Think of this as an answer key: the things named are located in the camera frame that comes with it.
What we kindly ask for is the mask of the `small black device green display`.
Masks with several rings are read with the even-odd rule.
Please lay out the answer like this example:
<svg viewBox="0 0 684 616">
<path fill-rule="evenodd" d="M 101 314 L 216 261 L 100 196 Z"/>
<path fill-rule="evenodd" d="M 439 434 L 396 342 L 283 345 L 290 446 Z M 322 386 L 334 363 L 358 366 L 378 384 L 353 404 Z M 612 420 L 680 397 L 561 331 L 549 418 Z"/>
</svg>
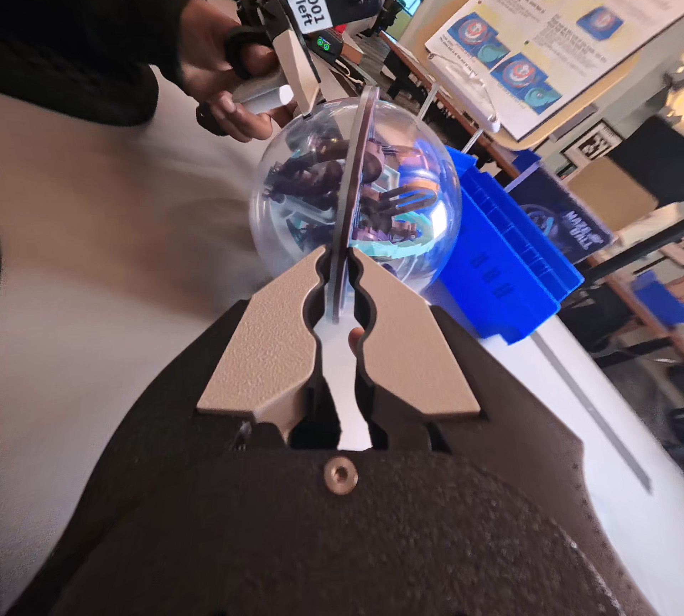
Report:
<svg viewBox="0 0 684 616">
<path fill-rule="evenodd" d="M 309 48 L 321 58 L 334 61 L 341 56 L 343 50 L 343 38 L 336 30 L 322 30 L 306 35 Z"/>
</svg>

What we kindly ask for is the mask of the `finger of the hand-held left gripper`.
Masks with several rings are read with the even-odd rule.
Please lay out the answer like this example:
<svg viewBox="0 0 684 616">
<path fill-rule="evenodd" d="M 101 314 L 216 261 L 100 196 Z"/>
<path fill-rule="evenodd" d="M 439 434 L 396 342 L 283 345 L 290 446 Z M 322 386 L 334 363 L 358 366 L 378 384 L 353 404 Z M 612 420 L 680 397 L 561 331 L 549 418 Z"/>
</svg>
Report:
<svg viewBox="0 0 684 616">
<path fill-rule="evenodd" d="M 278 105 L 295 103 L 300 114 L 311 114 L 321 94 L 320 76 L 309 57 L 309 51 L 291 27 L 271 29 L 271 43 L 278 57 L 284 83 L 276 86 Z"/>
</svg>

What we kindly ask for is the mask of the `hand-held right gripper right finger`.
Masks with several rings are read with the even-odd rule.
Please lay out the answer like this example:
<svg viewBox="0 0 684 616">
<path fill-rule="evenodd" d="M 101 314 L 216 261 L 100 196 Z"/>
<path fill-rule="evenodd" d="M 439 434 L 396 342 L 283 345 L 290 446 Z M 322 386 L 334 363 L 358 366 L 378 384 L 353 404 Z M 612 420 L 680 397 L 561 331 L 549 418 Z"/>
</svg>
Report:
<svg viewBox="0 0 684 616">
<path fill-rule="evenodd" d="M 432 444 L 438 425 L 481 407 L 433 308 L 360 250 L 353 250 L 355 396 L 373 444 Z"/>
</svg>

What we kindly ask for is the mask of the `white stand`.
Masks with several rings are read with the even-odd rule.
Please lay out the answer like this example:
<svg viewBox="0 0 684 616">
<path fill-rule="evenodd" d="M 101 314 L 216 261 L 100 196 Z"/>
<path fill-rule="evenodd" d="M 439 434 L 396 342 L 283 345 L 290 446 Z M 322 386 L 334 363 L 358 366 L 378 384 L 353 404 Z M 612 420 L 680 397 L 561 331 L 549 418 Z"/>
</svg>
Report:
<svg viewBox="0 0 684 616">
<path fill-rule="evenodd" d="M 500 132 L 501 120 L 489 90 L 468 60 L 451 51 L 444 55 L 427 46 L 422 58 L 432 88 L 436 87 L 455 108 L 467 114 L 481 132 Z"/>
</svg>

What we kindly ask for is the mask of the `person's left hand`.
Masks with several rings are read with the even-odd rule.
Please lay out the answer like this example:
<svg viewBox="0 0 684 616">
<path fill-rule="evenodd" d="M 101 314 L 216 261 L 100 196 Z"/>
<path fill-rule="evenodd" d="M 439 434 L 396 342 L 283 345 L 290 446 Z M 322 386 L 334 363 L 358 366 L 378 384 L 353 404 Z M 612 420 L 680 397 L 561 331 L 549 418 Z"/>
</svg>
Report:
<svg viewBox="0 0 684 616">
<path fill-rule="evenodd" d="M 178 60 L 182 88 L 200 104 L 227 136 L 237 142 L 268 140 L 272 124 L 284 127 L 294 119 L 295 103 L 253 114 L 233 100 L 240 83 L 224 58 L 224 39 L 237 22 L 206 0 L 191 0 L 181 13 L 178 28 Z"/>
</svg>

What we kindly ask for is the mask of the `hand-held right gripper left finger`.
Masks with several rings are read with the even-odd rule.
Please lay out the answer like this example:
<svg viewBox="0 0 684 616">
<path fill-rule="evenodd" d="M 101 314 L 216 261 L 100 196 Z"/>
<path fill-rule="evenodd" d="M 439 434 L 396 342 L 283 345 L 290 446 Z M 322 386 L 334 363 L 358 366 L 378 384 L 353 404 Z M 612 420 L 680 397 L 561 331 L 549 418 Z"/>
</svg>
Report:
<svg viewBox="0 0 684 616">
<path fill-rule="evenodd" d="M 327 445 L 327 384 L 314 333 L 326 274 L 327 249 L 318 247 L 246 302 L 199 413 L 273 424 L 294 446 Z"/>
</svg>

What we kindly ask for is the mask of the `blue plastic bin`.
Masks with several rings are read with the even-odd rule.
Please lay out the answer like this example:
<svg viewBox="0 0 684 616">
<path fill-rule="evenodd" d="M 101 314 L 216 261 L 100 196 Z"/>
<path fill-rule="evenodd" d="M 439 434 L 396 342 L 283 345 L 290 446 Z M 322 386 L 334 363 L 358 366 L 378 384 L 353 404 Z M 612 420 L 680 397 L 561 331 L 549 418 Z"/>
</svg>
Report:
<svg viewBox="0 0 684 616">
<path fill-rule="evenodd" d="M 473 156 L 447 151 L 462 190 L 461 226 L 423 296 L 479 338 L 514 345 L 555 316 L 584 277 Z"/>
</svg>

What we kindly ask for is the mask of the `light wooden board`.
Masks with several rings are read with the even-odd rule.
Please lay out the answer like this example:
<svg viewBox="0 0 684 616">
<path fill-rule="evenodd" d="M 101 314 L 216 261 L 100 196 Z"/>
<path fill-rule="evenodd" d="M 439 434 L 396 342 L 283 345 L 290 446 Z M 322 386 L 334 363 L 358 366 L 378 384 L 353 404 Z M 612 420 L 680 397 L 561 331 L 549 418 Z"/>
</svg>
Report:
<svg viewBox="0 0 684 616">
<path fill-rule="evenodd" d="M 683 0 L 467 0 L 425 46 L 458 54 L 520 142 L 683 18 Z"/>
</svg>

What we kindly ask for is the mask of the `dark blue box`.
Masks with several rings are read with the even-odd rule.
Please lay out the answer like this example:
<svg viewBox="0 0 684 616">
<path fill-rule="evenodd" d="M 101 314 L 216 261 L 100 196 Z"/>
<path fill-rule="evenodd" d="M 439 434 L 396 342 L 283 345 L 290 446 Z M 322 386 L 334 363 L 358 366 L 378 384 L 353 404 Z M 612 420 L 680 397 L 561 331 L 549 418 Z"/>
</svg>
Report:
<svg viewBox="0 0 684 616">
<path fill-rule="evenodd" d="M 615 240 L 614 234 L 541 162 L 515 178 L 506 193 L 573 265 Z"/>
</svg>

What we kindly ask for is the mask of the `person's left forearm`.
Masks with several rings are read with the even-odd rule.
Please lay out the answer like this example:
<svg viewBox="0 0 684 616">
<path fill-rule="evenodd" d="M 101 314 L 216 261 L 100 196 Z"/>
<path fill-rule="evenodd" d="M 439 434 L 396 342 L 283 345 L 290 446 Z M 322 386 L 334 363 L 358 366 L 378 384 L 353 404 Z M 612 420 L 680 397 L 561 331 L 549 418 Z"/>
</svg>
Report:
<svg viewBox="0 0 684 616">
<path fill-rule="evenodd" d="M 132 127 L 155 115 L 152 71 L 182 86 L 181 15 L 192 0 L 1 0 L 1 94 Z"/>
</svg>

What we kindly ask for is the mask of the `clear plastic maze ball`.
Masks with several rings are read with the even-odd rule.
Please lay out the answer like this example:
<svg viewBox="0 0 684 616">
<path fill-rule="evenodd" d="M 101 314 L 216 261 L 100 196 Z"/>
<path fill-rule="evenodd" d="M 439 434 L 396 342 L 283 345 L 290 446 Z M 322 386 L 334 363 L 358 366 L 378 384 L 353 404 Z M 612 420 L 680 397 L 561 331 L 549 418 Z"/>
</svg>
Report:
<svg viewBox="0 0 684 616">
<path fill-rule="evenodd" d="M 274 277 L 332 244 L 360 102 L 319 104 L 310 116 L 294 118 L 263 153 L 250 197 L 250 229 Z M 456 167 L 432 129 L 392 102 L 374 102 L 368 130 L 349 246 L 422 293 L 445 268 L 459 233 Z"/>
</svg>

